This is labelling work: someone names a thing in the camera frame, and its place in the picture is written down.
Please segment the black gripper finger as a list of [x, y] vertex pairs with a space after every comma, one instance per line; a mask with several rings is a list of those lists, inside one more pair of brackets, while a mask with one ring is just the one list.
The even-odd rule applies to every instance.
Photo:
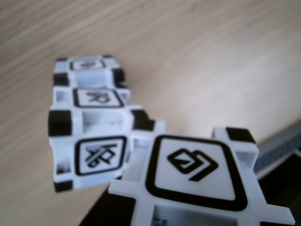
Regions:
[[80, 226], [129, 226], [136, 199], [109, 193], [106, 189], [79, 223]]

